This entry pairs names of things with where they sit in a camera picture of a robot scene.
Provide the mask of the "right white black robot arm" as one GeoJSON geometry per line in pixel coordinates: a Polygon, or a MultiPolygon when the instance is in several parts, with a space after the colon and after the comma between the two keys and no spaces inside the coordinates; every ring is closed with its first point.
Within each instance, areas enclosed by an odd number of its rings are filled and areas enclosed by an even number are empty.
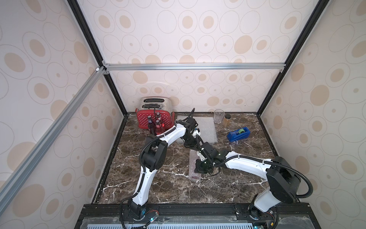
{"type": "Polygon", "coordinates": [[[307,198],[313,194],[311,181],[280,156],[261,159],[234,151],[218,151],[200,136],[197,135],[195,139],[198,153],[201,155],[201,159],[196,161],[196,173],[214,176],[214,171],[220,172],[222,168],[236,169],[268,182],[269,187],[256,194],[248,207],[247,212],[254,220],[258,220],[263,213],[279,203],[292,204],[296,199],[307,198]]]}

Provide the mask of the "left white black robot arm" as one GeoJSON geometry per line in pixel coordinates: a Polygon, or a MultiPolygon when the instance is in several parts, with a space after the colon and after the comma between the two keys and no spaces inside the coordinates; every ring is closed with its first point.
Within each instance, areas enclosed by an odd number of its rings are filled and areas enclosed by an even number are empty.
{"type": "Polygon", "coordinates": [[[127,202],[131,217],[141,220],[147,213],[149,191],[157,171],[163,166],[167,149],[177,139],[182,139],[184,147],[198,150],[196,137],[200,135],[198,124],[193,118],[195,109],[183,120],[176,120],[174,125],[158,135],[149,135],[139,155],[141,173],[134,194],[124,198],[121,202],[127,202]]]}

